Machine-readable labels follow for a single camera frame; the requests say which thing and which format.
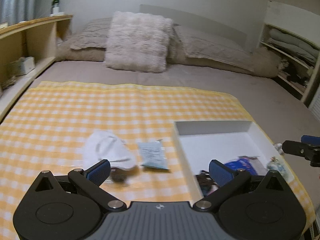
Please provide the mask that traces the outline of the beige right bed pillow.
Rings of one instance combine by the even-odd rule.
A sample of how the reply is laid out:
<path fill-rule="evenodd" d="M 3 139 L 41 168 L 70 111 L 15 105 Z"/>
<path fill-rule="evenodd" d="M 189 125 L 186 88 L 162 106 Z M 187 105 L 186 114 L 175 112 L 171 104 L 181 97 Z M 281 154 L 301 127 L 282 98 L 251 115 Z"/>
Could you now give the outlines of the beige right bed pillow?
<path fill-rule="evenodd" d="M 174 31 L 177 59 L 193 64 L 217 62 L 254 74 L 251 54 L 236 42 L 181 25 L 175 26 Z"/>

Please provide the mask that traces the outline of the folded grey blankets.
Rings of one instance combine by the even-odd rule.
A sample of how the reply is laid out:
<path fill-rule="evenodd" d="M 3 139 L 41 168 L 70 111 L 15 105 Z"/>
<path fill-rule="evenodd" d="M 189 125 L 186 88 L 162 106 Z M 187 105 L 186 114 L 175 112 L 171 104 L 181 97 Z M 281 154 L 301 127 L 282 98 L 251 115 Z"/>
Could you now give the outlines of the folded grey blankets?
<path fill-rule="evenodd" d="M 268 43 L 273 44 L 275 47 L 278 46 L 312 64 L 316 63 L 319 49 L 313 48 L 313 46 L 295 36 L 282 33 L 278 29 L 271 29 L 269 35 Z"/>

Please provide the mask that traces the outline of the green glass bottle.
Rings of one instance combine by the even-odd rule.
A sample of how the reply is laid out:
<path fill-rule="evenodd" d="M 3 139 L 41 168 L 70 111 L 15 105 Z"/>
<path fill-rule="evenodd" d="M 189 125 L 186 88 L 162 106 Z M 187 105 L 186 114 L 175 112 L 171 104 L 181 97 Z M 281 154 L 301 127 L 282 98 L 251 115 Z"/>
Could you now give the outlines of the green glass bottle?
<path fill-rule="evenodd" d="M 57 14 L 60 12 L 60 0 L 52 1 L 52 14 Z"/>

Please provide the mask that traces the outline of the white shallow box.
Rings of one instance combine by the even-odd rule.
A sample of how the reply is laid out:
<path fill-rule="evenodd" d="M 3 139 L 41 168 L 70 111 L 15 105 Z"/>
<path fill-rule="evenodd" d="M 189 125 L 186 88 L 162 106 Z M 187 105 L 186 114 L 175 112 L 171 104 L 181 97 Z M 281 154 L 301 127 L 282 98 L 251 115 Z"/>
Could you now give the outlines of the white shallow box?
<path fill-rule="evenodd" d="M 272 141 L 252 121 L 177 121 L 173 124 L 172 140 L 192 203 L 203 197 L 195 176 L 207 171 L 213 159 L 225 164 L 239 157 L 253 157 L 266 168 L 276 158 L 284 167 L 286 182 L 295 179 Z"/>

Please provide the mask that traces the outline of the light blue wipe packet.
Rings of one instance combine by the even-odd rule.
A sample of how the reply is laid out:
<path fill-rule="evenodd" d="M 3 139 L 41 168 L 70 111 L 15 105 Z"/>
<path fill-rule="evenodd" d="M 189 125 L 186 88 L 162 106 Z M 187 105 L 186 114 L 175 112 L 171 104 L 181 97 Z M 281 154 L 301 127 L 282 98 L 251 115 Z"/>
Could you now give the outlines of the light blue wipe packet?
<path fill-rule="evenodd" d="M 139 142 L 138 148 L 142 158 L 142 167 L 169 170 L 162 140 Z"/>

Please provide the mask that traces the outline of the white right shelf unit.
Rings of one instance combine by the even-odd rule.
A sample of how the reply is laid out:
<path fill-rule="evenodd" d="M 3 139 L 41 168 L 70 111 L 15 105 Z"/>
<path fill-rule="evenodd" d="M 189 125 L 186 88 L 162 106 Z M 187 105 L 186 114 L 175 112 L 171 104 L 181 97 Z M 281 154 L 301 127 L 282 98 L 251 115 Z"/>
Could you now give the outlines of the white right shelf unit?
<path fill-rule="evenodd" d="M 269 2 L 260 46 L 281 58 L 276 81 L 306 106 L 310 105 L 319 83 L 319 54 L 315 64 L 268 43 L 269 31 L 278 29 L 319 49 L 319 14 L 293 5 Z"/>

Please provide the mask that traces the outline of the purple floral pouch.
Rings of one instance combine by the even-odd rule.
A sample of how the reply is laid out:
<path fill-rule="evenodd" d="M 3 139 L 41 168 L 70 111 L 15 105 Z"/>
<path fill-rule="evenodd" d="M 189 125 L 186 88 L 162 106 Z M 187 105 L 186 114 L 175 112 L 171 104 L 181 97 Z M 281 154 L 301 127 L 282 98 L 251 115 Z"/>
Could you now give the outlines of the purple floral pouch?
<path fill-rule="evenodd" d="M 225 165 L 232 170 L 244 169 L 254 176 L 258 175 L 259 168 L 263 167 L 257 157 L 248 156 L 240 156 L 225 163 Z"/>

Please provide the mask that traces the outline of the beige left bed pillow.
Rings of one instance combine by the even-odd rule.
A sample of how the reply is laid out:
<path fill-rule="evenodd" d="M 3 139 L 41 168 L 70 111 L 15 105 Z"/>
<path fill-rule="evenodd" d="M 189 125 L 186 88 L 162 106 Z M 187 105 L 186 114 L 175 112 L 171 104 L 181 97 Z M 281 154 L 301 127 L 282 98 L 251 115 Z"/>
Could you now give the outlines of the beige left bed pillow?
<path fill-rule="evenodd" d="M 74 50 L 88 48 L 106 49 L 106 41 L 111 23 L 111 17 L 92 20 L 74 37 L 70 48 Z"/>

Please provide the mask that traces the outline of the grey bed sheet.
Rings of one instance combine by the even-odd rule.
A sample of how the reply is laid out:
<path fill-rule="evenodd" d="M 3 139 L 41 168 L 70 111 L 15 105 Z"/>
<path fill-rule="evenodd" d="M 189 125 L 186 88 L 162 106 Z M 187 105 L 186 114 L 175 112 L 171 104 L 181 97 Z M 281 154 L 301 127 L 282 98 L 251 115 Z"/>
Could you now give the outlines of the grey bed sheet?
<path fill-rule="evenodd" d="M 177 64 L 154 74 L 113 70 L 100 62 L 62 61 L 50 66 L 31 86 L 42 81 L 184 86 L 223 92 L 236 97 L 273 142 L 319 136 L 319 121 L 306 106 L 275 81 L 263 77 Z"/>

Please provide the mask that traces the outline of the beige rolled duvet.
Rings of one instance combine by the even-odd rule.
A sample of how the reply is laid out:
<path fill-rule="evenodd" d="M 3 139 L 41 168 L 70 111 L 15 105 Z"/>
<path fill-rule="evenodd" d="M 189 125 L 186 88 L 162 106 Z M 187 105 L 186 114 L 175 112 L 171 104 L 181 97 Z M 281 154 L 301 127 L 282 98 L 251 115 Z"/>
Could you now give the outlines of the beige rolled duvet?
<path fill-rule="evenodd" d="M 62 42 L 57 47 L 56 61 L 97 61 L 102 62 L 105 56 L 104 48 L 71 49 L 72 40 Z M 276 77 L 281 58 L 266 49 L 258 48 L 249 56 L 249 62 L 244 67 L 238 67 L 234 63 L 222 63 L 211 59 L 198 59 L 186 57 L 182 45 L 173 45 L 167 56 L 168 64 L 182 64 L 186 66 L 211 67 L 236 73 L 249 74 L 261 77 Z"/>

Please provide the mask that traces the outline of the yellow checkered blanket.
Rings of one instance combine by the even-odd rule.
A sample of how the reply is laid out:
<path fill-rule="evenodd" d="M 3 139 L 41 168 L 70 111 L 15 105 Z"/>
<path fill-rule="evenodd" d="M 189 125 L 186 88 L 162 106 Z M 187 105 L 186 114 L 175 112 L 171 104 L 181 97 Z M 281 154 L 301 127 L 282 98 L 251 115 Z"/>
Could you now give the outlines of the yellow checkered blanket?
<path fill-rule="evenodd" d="M 43 81 L 28 89 L 1 123 L 1 239 L 16 239 L 16 207 L 42 170 L 82 167 L 82 147 L 96 131 L 118 136 L 139 156 L 140 142 L 160 140 L 169 170 L 139 166 L 123 186 L 103 189 L 126 204 L 190 201 L 172 139 L 178 121 L 252 121 L 237 98 L 189 87 Z"/>

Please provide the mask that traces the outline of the clear crinkly packet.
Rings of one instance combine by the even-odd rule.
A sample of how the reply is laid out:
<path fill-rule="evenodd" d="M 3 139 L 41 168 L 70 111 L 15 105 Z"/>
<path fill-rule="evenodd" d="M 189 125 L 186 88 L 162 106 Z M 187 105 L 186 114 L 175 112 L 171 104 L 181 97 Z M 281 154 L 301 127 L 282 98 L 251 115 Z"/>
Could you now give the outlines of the clear crinkly packet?
<path fill-rule="evenodd" d="M 266 165 L 266 168 L 268 171 L 270 170 L 278 171 L 284 179 L 288 178 L 288 172 L 285 165 L 276 157 L 271 157 L 270 161 Z"/>

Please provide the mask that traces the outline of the tissue box on shelf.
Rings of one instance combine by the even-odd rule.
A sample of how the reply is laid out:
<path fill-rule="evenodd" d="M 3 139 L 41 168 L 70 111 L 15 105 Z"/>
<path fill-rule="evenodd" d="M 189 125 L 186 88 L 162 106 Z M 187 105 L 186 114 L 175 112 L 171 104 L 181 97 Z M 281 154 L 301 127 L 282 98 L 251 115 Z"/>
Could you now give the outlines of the tissue box on shelf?
<path fill-rule="evenodd" d="M 23 76 L 35 69 L 33 57 L 20 57 L 17 61 L 7 65 L 7 71 L 11 76 Z"/>

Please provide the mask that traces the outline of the white fluffy pillow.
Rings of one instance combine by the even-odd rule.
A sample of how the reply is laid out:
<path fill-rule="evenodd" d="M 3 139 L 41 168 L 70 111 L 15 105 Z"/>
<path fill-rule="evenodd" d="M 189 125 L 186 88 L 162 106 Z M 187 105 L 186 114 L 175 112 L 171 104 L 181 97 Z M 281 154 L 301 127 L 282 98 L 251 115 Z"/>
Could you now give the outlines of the white fluffy pillow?
<path fill-rule="evenodd" d="M 162 73 L 173 20 L 159 15 L 117 11 L 112 17 L 104 65 L 116 70 Z"/>

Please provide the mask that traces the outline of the white face mask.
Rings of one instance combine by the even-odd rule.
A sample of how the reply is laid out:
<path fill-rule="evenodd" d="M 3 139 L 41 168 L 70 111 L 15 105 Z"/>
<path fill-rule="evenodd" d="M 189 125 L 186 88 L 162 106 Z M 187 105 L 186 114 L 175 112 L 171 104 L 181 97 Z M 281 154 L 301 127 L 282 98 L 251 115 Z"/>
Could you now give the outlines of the white face mask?
<path fill-rule="evenodd" d="M 125 143 L 108 131 L 95 131 L 86 140 L 81 150 L 82 163 L 87 169 L 106 159 L 112 168 L 129 171 L 135 168 L 137 161 Z"/>

